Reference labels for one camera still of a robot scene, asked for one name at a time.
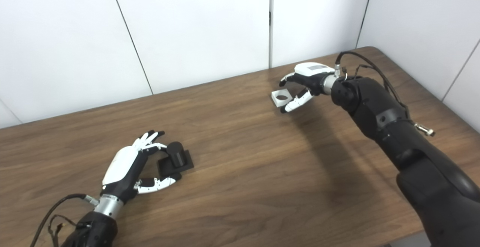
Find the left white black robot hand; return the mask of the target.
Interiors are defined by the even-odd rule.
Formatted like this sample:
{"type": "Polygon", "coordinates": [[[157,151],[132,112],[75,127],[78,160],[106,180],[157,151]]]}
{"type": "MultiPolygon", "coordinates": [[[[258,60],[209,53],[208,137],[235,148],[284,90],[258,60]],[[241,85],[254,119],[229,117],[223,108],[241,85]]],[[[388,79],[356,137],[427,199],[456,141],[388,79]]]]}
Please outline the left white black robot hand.
{"type": "Polygon", "coordinates": [[[167,153],[166,160],[173,165],[182,166],[186,162],[177,162],[175,155],[184,158],[185,150],[180,142],[168,145],[156,143],[156,139],[165,132],[147,131],[138,137],[130,146],[123,147],[114,156],[102,180],[101,196],[114,196],[116,200],[126,204],[138,194],[153,193],[175,184],[182,177],[179,172],[174,172],[160,178],[141,179],[142,173],[149,157],[158,151],[167,153]]]}

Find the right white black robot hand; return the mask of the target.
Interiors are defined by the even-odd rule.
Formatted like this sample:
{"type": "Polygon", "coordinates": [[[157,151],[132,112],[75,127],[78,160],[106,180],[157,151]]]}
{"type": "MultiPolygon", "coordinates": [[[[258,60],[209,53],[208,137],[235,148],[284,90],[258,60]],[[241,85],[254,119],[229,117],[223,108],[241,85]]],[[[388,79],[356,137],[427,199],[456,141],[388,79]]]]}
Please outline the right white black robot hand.
{"type": "Polygon", "coordinates": [[[334,68],[324,64],[315,62],[297,64],[293,73],[287,74],[280,80],[279,86],[283,87],[287,82],[294,82],[305,86],[305,89],[283,105],[280,112],[283,114],[291,112],[305,105],[314,96],[331,95],[332,87],[338,78],[334,68]]]}

